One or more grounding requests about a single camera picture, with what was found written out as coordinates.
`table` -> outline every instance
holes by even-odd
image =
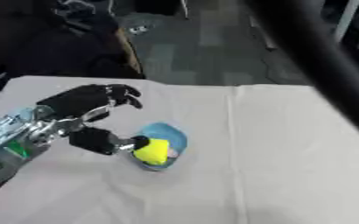
[[[96,124],[121,137],[166,122],[189,146],[165,172],[57,141],[0,189],[0,223],[359,224],[359,133],[310,87],[169,86],[24,77],[0,116],[89,83],[127,83],[144,108]]]

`blue bowl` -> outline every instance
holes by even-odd
[[[185,134],[182,133],[180,130],[175,129],[173,126],[170,126],[163,122],[155,122],[153,124],[145,126],[138,133],[138,135],[149,138],[165,139],[169,142],[170,148],[172,148],[178,153],[177,157],[169,157],[167,159],[167,162],[162,165],[147,164],[133,157],[133,153],[131,153],[132,157],[136,159],[139,165],[150,171],[160,172],[165,170],[166,168],[175,163],[175,161],[180,157],[182,152],[187,147],[187,136],[185,136]]]

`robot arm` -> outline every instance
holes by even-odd
[[[13,177],[26,163],[48,150],[57,137],[70,144],[111,155],[134,150],[148,139],[120,139],[107,130],[87,125],[109,115],[109,109],[130,104],[140,109],[141,94],[125,85],[88,85],[57,94],[0,119],[0,183]]]

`yellow object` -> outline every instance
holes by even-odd
[[[133,155],[149,165],[163,165],[167,161],[169,142],[164,139],[150,138],[150,143],[134,150]]]

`black pole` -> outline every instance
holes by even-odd
[[[359,128],[359,67],[303,0],[246,0],[263,28],[317,89]]]

